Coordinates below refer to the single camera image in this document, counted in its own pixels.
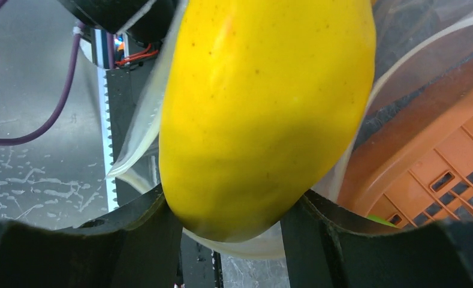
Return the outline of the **yellow toy mango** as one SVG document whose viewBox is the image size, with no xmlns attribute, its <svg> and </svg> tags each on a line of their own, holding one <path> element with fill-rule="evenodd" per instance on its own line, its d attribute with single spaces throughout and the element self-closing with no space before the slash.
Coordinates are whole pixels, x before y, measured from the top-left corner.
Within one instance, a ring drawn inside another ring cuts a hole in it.
<svg viewBox="0 0 473 288">
<path fill-rule="evenodd" d="M 278 222 L 353 141 L 375 52 L 370 1 L 189 1 L 159 132 L 184 228 L 242 242 Z"/>
</svg>

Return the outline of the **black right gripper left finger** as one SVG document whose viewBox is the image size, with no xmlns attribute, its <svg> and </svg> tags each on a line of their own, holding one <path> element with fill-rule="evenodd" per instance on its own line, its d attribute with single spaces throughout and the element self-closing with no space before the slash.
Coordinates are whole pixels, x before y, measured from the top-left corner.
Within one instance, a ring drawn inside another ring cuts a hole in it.
<svg viewBox="0 0 473 288">
<path fill-rule="evenodd" d="M 181 233 L 160 185 L 77 228 L 0 221 L 0 287 L 173 287 Z"/>
</svg>

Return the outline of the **orange plastic basket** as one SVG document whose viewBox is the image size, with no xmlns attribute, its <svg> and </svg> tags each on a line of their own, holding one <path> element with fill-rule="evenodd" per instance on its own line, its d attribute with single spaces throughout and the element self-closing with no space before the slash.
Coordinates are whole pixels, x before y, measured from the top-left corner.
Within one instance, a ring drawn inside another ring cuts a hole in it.
<svg viewBox="0 0 473 288">
<path fill-rule="evenodd" d="M 473 75 L 425 90 L 361 144 L 337 203 L 399 228 L 473 220 Z"/>
</svg>

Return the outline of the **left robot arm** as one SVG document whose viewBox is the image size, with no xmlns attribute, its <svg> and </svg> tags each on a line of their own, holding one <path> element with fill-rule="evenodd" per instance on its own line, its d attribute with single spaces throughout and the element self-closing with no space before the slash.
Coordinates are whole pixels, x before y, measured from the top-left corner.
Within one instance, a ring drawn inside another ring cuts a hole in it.
<svg viewBox="0 0 473 288">
<path fill-rule="evenodd" d="M 0 1 L 0 287 L 172 287 L 161 188 L 106 177 L 134 91 L 112 36 L 161 40 L 173 1 Z"/>
</svg>

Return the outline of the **green toy lime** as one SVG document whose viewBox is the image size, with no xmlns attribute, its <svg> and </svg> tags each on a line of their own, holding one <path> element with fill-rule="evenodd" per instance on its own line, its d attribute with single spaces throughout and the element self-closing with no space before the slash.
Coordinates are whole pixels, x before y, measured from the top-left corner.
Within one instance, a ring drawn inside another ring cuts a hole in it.
<svg viewBox="0 0 473 288">
<path fill-rule="evenodd" d="M 391 222 L 389 222 L 389 221 L 387 221 L 387 220 L 385 220 L 385 219 L 382 219 L 382 218 L 380 218 L 380 217 L 377 217 L 377 216 L 375 216 L 375 215 L 368 215 L 368 216 L 367 216 L 367 219 L 372 220 L 372 221 L 374 221 L 374 222 L 376 222 L 376 223 L 380 223 L 380 224 L 383 224 L 383 225 L 386 225 L 386 226 L 390 226 L 390 227 L 395 227 L 395 228 L 397 228 L 397 226 L 394 225 L 393 223 L 391 223 Z"/>
</svg>

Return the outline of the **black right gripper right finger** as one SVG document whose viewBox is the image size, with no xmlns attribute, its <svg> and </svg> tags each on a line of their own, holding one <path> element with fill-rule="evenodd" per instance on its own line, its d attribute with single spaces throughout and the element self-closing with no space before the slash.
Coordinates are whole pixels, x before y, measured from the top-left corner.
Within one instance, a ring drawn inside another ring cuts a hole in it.
<svg viewBox="0 0 473 288">
<path fill-rule="evenodd" d="M 308 191 L 281 229 L 291 287 L 473 287 L 473 221 L 402 230 Z"/>
</svg>

